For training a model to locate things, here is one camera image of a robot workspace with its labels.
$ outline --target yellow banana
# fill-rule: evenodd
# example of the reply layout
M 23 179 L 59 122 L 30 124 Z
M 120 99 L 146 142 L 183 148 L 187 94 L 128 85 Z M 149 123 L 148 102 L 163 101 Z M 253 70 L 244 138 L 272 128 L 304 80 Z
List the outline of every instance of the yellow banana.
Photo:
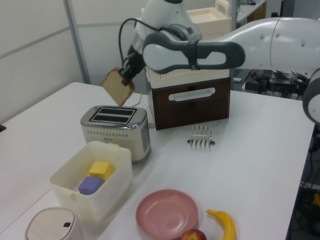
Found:
M 224 228 L 222 240 L 236 240 L 236 226 L 232 217 L 225 211 L 207 210 L 207 214 L 214 216 Z

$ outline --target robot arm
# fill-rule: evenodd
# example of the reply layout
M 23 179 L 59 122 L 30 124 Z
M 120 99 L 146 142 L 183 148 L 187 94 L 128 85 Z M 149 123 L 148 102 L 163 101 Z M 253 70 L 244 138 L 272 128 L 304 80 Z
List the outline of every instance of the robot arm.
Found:
M 188 17 L 182 0 L 149 0 L 134 30 L 126 68 L 137 63 L 159 74 L 175 69 L 265 69 L 304 74 L 309 86 L 303 109 L 320 125 L 320 21 L 303 18 L 267 18 L 250 22 L 231 33 L 201 40 L 200 31 Z

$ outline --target apple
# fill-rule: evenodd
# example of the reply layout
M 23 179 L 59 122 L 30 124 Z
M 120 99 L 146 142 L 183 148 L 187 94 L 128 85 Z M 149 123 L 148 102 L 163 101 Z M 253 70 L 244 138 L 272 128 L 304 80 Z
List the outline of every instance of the apple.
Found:
M 190 229 L 181 235 L 180 240 L 207 240 L 207 237 L 198 229 Z

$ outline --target metal toast rack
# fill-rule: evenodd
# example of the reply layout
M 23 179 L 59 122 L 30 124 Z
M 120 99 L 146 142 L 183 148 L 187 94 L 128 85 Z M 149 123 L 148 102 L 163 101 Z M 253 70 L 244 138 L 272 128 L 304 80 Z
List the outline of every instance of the metal toast rack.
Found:
M 200 147 L 202 144 L 204 147 L 208 145 L 209 148 L 215 145 L 215 142 L 211 140 L 211 127 L 199 125 L 193 126 L 192 134 L 187 142 L 191 147 L 193 144 L 197 147 L 198 143 Z

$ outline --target drawer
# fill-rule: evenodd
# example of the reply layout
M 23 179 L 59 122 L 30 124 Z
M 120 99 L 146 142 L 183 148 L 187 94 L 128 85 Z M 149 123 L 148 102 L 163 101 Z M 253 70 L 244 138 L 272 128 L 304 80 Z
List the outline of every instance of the drawer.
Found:
M 152 89 L 156 129 L 228 118 L 230 90 L 229 77 Z

